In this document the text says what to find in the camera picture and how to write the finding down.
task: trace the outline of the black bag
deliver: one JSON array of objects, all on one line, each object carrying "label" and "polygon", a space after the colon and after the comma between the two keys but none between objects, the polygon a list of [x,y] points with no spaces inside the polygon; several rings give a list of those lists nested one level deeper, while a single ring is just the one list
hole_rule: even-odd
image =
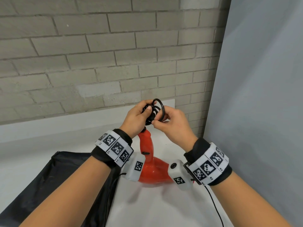
[{"label": "black bag", "polygon": [[[90,156],[90,153],[56,152],[36,178],[0,214],[0,226],[19,226]],[[105,227],[117,187],[115,179],[120,171],[118,166],[111,170],[81,227]]]}]

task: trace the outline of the black button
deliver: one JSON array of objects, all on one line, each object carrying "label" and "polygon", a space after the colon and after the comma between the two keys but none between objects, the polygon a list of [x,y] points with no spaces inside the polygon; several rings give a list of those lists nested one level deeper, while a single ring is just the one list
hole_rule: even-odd
[{"label": "black button", "polygon": [[172,169],[176,168],[176,166],[177,166],[176,163],[171,164],[171,168],[172,168]]}]

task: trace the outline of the wristband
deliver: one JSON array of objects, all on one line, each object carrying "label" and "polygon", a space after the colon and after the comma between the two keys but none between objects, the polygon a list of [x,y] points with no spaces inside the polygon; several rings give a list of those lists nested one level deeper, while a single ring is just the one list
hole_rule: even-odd
[{"label": "wristband", "polygon": [[188,161],[185,169],[200,185],[217,185],[232,173],[229,158],[214,143],[209,144],[203,138],[199,138],[184,156]]},{"label": "wristband", "polygon": [[105,159],[107,164],[110,168],[112,168],[112,165],[115,163],[119,167],[123,167],[126,161],[129,159],[129,157],[132,155],[134,150],[130,147],[132,141],[131,138],[122,130],[115,129],[115,131],[107,131],[104,133],[96,142],[95,145],[99,148],[95,148],[92,151],[92,156],[96,159]]}]

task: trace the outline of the forearm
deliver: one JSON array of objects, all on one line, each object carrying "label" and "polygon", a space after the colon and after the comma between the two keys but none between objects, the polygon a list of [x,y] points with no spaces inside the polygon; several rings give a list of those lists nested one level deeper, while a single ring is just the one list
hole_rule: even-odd
[{"label": "forearm", "polygon": [[236,173],[211,187],[235,227],[286,227],[287,221]]},{"label": "forearm", "polygon": [[20,227],[81,226],[110,171],[106,164],[90,157]]}]

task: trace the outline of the hand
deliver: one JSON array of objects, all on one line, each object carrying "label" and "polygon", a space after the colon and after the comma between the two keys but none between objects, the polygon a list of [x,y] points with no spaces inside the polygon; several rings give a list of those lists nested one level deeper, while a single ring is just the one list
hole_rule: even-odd
[{"label": "hand", "polygon": [[170,141],[189,152],[198,138],[192,132],[185,114],[179,109],[168,106],[164,106],[164,109],[165,116],[163,121],[166,119],[170,121],[159,122],[162,116],[162,110],[160,110],[151,124],[154,128],[164,132]]},{"label": "hand", "polygon": [[132,139],[143,130],[146,119],[151,115],[151,106],[148,106],[143,113],[141,112],[145,105],[151,104],[152,101],[152,99],[143,100],[127,113],[120,129],[128,134]]}]

